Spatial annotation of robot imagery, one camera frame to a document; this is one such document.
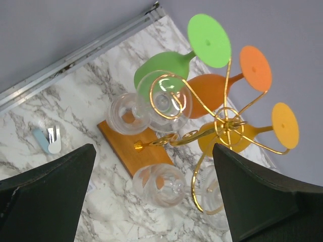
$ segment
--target wooden base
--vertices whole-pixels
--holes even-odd
[[[137,170],[148,165],[161,163],[173,165],[166,150],[161,146],[150,146],[143,149],[140,153],[135,150],[133,145],[137,141],[141,140],[143,143],[148,143],[157,139],[153,130],[148,128],[139,135],[121,135],[110,129],[106,121],[99,123],[97,127],[131,177],[134,176]]]

